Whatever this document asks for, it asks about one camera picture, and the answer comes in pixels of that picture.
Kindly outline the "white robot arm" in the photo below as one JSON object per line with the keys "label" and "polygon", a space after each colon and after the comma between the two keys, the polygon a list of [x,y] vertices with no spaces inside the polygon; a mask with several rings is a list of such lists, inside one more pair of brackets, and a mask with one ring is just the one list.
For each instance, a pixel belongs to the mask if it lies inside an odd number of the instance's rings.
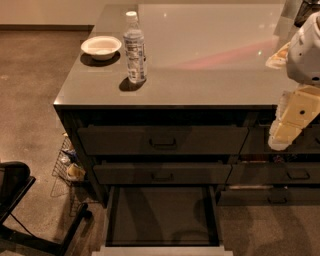
{"label": "white robot arm", "polygon": [[269,130],[269,147],[281,151],[320,114],[320,14],[311,14],[266,66],[285,67],[288,78],[298,83],[294,91],[283,92]]}

